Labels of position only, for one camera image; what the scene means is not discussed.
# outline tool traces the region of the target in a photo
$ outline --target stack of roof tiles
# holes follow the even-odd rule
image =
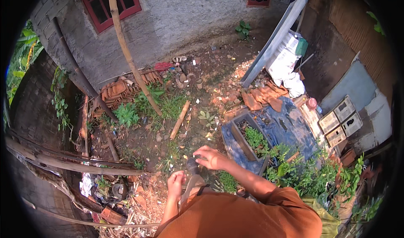
[[[146,85],[151,85],[155,82],[163,84],[162,78],[157,71],[141,74]],[[116,110],[120,104],[127,104],[133,101],[136,94],[141,91],[139,84],[130,75],[129,78],[120,76],[118,81],[109,83],[101,89],[101,98],[112,110]],[[95,99],[93,102],[93,117],[101,117],[104,113],[101,105]]]

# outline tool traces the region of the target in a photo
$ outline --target plastic planter box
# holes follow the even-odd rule
[[[246,157],[250,161],[258,161],[259,162],[259,161],[261,161],[263,159],[263,157],[258,158],[256,156],[256,154],[254,153],[254,151],[252,150],[252,148],[248,144],[247,140],[244,138],[243,134],[241,134],[240,130],[237,127],[237,123],[239,123],[242,120],[246,120],[246,122],[248,122],[248,124],[252,128],[254,128],[254,129],[256,129],[256,130],[258,130],[259,132],[262,133],[262,135],[264,136],[264,139],[268,143],[269,149],[272,148],[272,145],[268,141],[268,137],[266,136],[264,131],[257,124],[257,122],[254,120],[254,118],[251,116],[250,113],[240,114],[239,116],[237,116],[233,120],[231,120],[231,133],[233,134],[234,138],[236,139],[236,141],[240,145],[241,149],[244,151]]]

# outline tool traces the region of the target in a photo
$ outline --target green container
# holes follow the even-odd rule
[[[297,44],[296,48],[296,55],[304,57],[306,54],[307,47],[309,46],[309,43],[307,43],[306,39],[304,38],[299,38],[299,43]]]

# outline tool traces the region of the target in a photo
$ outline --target hand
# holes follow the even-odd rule
[[[207,160],[197,159],[196,162],[212,170],[224,170],[225,166],[231,162],[230,159],[222,155],[219,151],[206,145],[195,151],[194,155],[205,157]]]
[[[182,185],[185,184],[186,175],[184,171],[176,171],[167,180],[169,193],[167,198],[181,199]]]

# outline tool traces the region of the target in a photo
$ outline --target blue tarp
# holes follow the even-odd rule
[[[300,155],[307,160],[317,150],[316,140],[310,128],[304,121],[300,110],[287,97],[280,97],[283,101],[281,112],[276,112],[271,106],[259,111],[250,111],[255,121],[268,136],[272,146],[280,143],[290,146],[289,156],[299,150]],[[227,152],[233,160],[245,169],[258,174],[264,160],[260,162],[249,161],[243,150],[231,133],[231,124],[222,126],[222,135]]]

